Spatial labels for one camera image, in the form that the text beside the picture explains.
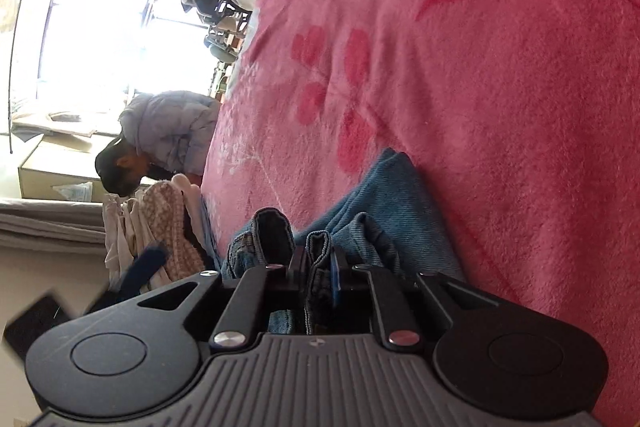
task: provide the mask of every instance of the clothes pile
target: clothes pile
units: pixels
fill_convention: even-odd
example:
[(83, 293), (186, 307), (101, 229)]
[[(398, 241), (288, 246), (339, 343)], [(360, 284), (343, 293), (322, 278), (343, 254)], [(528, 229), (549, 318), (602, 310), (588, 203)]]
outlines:
[[(332, 302), (330, 254), (335, 247), (344, 250), (350, 264), (383, 266), (400, 279), (439, 271), (464, 280), (420, 175), (407, 155), (391, 149), (382, 153), (357, 187), (306, 230), (294, 233), (281, 211), (263, 208), (239, 232), (226, 256), (216, 248), (200, 188), (181, 174), (123, 202), (108, 196), (104, 218), (106, 264), (114, 286), (132, 266), (135, 274), (146, 274), (148, 280), (148, 266), (158, 259), (164, 267), (150, 278), (150, 288), (204, 269), (215, 269), (224, 279), (238, 279), (254, 266), (288, 266), (296, 248), (304, 248), (310, 273), (304, 319), (276, 311), (270, 317), (272, 333), (313, 334), (327, 327)], [(158, 241), (166, 247), (166, 259), (158, 255)]]
[(200, 188), (183, 174), (138, 190), (132, 198), (107, 194), (102, 205), (110, 286), (116, 286), (136, 263), (166, 251), (161, 267), (140, 280), (140, 291), (156, 289), (216, 267), (215, 243)]

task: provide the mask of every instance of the white wall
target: white wall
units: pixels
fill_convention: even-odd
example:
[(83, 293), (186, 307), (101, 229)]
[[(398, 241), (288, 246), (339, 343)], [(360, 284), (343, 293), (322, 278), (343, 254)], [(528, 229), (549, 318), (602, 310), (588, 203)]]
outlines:
[[(43, 293), (55, 289), (76, 315), (94, 301), (108, 281), (104, 260), (89, 255), (19, 253), (0, 248), (0, 327)], [(31, 420), (40, 413), (22, 366), (0, 347), (0, 427), (14, 418)]]

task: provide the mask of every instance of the pink fleece bedspread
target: pink fleece bedspread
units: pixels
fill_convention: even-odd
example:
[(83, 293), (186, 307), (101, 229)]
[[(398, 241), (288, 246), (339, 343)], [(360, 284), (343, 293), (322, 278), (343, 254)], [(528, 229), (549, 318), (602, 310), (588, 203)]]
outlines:
[(469, 280), (594, 335), (597, 418), (640, 420), (640, 0), (258, 4), (203, 185), (222, 250), (405, 151)]

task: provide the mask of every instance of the curtain rod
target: curtain rod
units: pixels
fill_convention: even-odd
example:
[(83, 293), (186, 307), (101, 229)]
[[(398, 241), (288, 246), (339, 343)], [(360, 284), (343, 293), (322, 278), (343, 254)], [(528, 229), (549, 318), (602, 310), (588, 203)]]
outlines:
[(8, 120), (8, 131), (9, 131), (9, 154), (14, 153), (14, 144), (11, 138), (11, 73), (14, 66), (14, 46), (15, 46), (15, 33), (18, 29), (18, 18), (20, 17), (20, 7), (22, 6), (22, 0), (18, 1), (18, 11), (15, 14), (15, 23), (14, 23), (14, 36), (11, 39), (11, 54), (9, 55), (9, 79), (7, 81), (7, 96), (6, 96), (6, 106), (7, 106), (7, 120)]

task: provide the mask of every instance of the bright window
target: bright window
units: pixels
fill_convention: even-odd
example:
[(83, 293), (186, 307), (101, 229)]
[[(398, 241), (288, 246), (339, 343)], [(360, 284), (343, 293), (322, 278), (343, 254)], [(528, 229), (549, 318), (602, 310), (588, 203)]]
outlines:
[[(13, 45), (15, 20), (18, 13), (19, 0), (0, 0), (0, 134), (8, 131), (7, 122), (7, 96), (9, 80), (9, 61)], [(12, 86), (12, 94), (15, 92), (15, 80)]]
[(138, 92), (209, 94), (217, 60), (206, 34), (180, 0), (52, 0), (37, 98), (101, 114), (98, 130), (118, 132), (117, 115)]

